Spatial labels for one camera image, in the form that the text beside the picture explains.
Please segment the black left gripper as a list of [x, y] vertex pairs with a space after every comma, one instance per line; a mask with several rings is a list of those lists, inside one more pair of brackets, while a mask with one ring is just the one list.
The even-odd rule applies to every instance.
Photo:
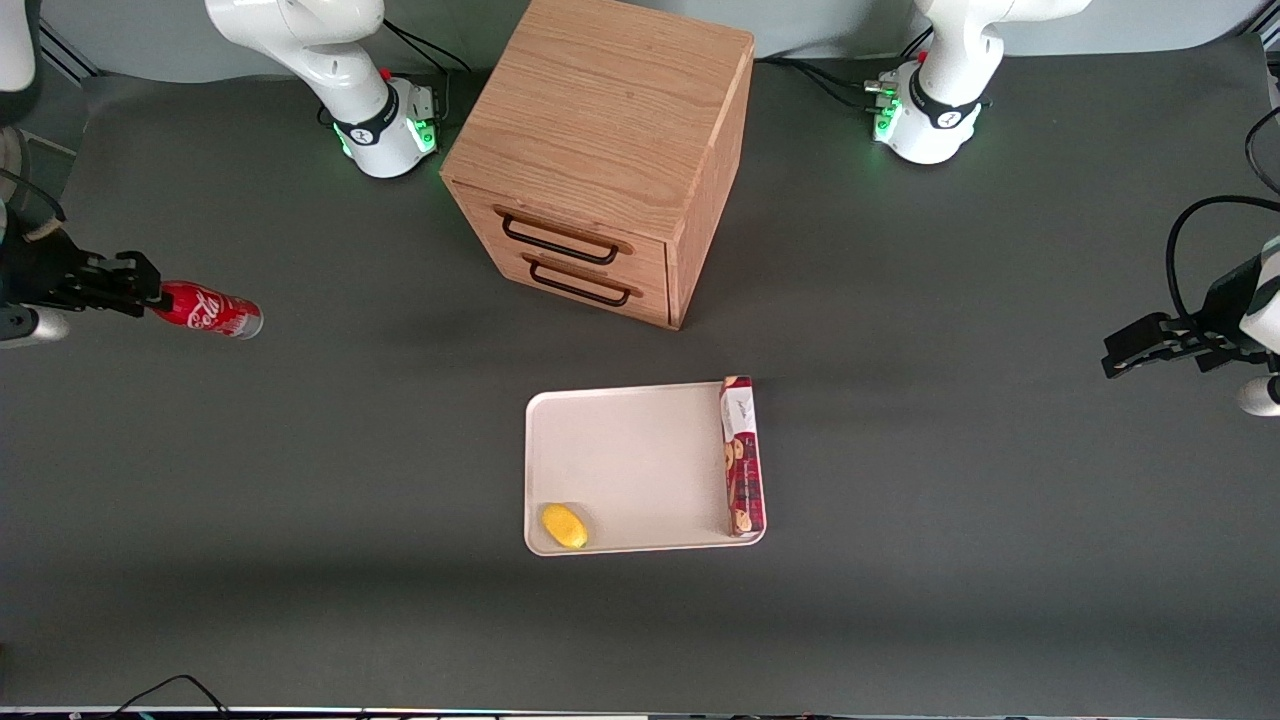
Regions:
[[1270, 354], [1262, 341], [1242, 329], [1260, 282], [1262, 260], [1251, 258], [1217, 278], [1206, 291], [1202, 307], [1188, 313], [1181, 297], [1176, 261], [1170, 261], [1170, 296], [1179, 318], [1151, 313], [1115, 331], [1103, 340], [1103, 374], [1116, 379], [1138, 366], [1167, 361], [1176, 354], [1194, 354], [1199, 373], [1210, 373], [1230, 363], [1247, 363], [1247, 354]]

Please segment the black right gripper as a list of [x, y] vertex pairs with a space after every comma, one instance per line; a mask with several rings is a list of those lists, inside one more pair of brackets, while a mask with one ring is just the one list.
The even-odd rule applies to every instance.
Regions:
[[[92, 286], [78, 286], [79, 273], [90, 268]], [[105, 258], [78, 247], [60, 229], [27, 240], [18, 229], [6, 229], [1, 246], [1, 305], [20, 304], [68, 311], [93, 309], [141, 318], [151, 307], [136, 293], [161, 293], [159, 269], [138, 251]]]

